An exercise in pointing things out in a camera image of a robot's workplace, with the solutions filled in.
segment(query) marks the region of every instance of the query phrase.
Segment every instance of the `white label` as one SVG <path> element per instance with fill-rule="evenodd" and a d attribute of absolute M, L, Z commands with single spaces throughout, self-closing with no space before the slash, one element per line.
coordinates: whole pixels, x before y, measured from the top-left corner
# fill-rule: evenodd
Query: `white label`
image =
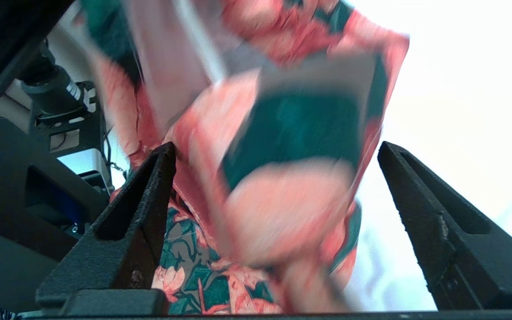
<path fill-rule="evenodd" d="M 67 91 L 68 93 L 71 94 L 71 96 L 73 96 L 75 99 L 80 99 L 80 88 L 78 87 L 78 85 L 76 85 L 76 83 L 74 82 L 70 82 L 68 85 L 67 85 Z"/>

